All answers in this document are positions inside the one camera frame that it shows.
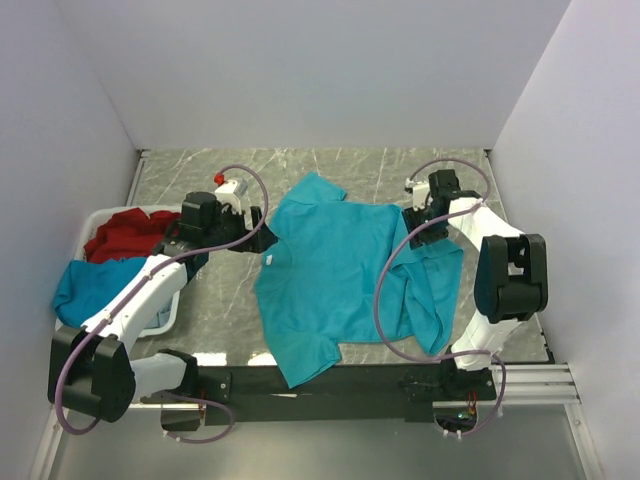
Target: teal cloth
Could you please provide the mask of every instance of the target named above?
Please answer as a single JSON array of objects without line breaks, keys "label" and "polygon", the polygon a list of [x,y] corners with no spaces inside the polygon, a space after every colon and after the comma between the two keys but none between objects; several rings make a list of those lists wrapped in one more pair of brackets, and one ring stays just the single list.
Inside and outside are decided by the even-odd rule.
[{"label": "teal cloth", "polygon": [[62,323],[79,328],[133,280],[147,261],[144,257],[89,263],[72,260],[58,284],[53,309]]},{"label": "teal cloth", "polygon": [[[270,225],[279,241],[263,255],[255,292],[267,345],[290,387],[338,362],[338,343],[380,342],[373,294],[407,228],[401,207],[345,202],[345,196],[311,173],[285,195]],[[462,258],[450,240],[403,249],[380,296],[391,340],[415,335],[430,354],[444,347]]]}]

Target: gray floor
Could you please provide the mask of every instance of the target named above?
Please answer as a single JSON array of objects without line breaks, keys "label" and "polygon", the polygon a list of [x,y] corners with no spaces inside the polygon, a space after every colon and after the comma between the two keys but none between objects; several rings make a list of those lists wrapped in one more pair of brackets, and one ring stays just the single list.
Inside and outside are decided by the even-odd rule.
[{"label": "gray floor", "polygon": [[179,445],[162,437],[159,416],[129,410],[84,437],[64,435],[50,478],[585,478],[562,406],[505,407],[503,418],[461,442],[443,438],[432,424],[363,420],[246,423],[212,445]]},{"label": "gray floor", "polygon": [[[190,191],[213,190],[212,176],[222,166],[243,163],[258,171],[264,179],[272,205],[269,216],[291,186],[310,171],[317,171],[345,188],[350,201],[408,205],[410,197],[403,190],[405,178],[425,161],[442,156],[462,157],[491,172],[485,153],[480,149],[156,150],[147,152],[133,204],[180,204]],[[455,169],[465,189],[484,191],[482,179],[476,172],[459,165]],[[262,202],[255,182],[251,182],[249,198],[254,205]],[[488,205],[504,217],[495,183],[492,184]],[[478,255],[457,232],[452,238],[465,251],[451,337],[455,341],[475,310],[472,289]],[[197,278],[182,291],[173,330],[138,340],[133,356],[145,357],[168,347],[195,354],[201,365],[274,364],[264,341],[253,293],[253,283],[259,270],[260,260],[256,255],[232,252],[212,255]],[[398,342],[398,345],[405,352],[421,354],[414,338]],[[343,344],[341,352],[344,363],[402,361],[384,345]],[[508,362],[548,360],[536,317],[514,333],[501,356]]]}]

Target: white wall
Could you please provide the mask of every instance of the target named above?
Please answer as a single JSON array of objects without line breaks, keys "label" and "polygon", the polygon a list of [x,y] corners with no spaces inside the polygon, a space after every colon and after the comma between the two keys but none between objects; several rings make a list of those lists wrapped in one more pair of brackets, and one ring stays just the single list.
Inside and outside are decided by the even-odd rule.
[{"label": "white wall", "polygon": [[25,478],[49,412],[50,302],[85,216],[135,150],[52,0],[0,3],[0,465]]},{"label": "white wall", "polygon": [[493,151],[507,213],[549,249],[551,346],[608,478],[639,478],[640,2],[574,0]]},{"label": "white wall", "polygon": [[138,147],[492,147],[568,0],[57,0]]}]

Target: marble table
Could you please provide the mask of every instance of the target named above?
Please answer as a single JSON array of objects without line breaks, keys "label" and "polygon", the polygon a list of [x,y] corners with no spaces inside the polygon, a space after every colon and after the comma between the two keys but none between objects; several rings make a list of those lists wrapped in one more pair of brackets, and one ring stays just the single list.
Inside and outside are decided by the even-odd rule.
[{"label": "marble table", "polygon": [[[151,150],[143,153],[142,168],[130,203],[180,204],[190,191],[213,191],[213,174],[222,166],[242,163],[256,170],[267,186],[271,205],[267,220],[289,189],[310,171],[316,171],[343,187],[350,201],[408,206],[411,199],[403,190],[405,178],[422,163],[444,156],[465,158],[490,174],[492,185],[488,205],[504,217],[491,167],[485,152],[480,149]],[[484,191],[482,179],[470,168],[452,164],[442,164],[439,168],[455,168],[463,188]],[[261,205],[258,186],[253,181],[249,183],[251,204]],[[454,229],[451,231],[451,238],[465,251],[451,336],[455,341],[475,311],[473,283],[478,254],[466,238]],[[260,268],[260,257],[257,255],[228,251],[211,255],[209,263],[183,289],[173,329],[163,335],[139,339],[133,348],[133,358],[152,355],[161,348],[173,348],[195,355],[200,365],[274,365],[264,340],[253,292]],[[397,344],[405,352],[421,354],[413,337]],[[342,344],[340,350],[342,362],[348,364],[403,362],[381,344]],[[537,317],[534,316],[512,335],[501,356],[506,362],[512,363],[549,361],[546,341]]]}]

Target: red cloth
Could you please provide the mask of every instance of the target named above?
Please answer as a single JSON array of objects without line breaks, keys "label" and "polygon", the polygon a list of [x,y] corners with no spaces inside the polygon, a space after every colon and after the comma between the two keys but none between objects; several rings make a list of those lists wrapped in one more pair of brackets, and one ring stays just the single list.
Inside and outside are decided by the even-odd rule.
[{"label": "red cloth", "polygon": [[121,258],[148,257],[179,213],[159,211],[149,217],[139,208],[116,213],[98,227],[96,237],[84,246],[87,261],[104,263]]}]

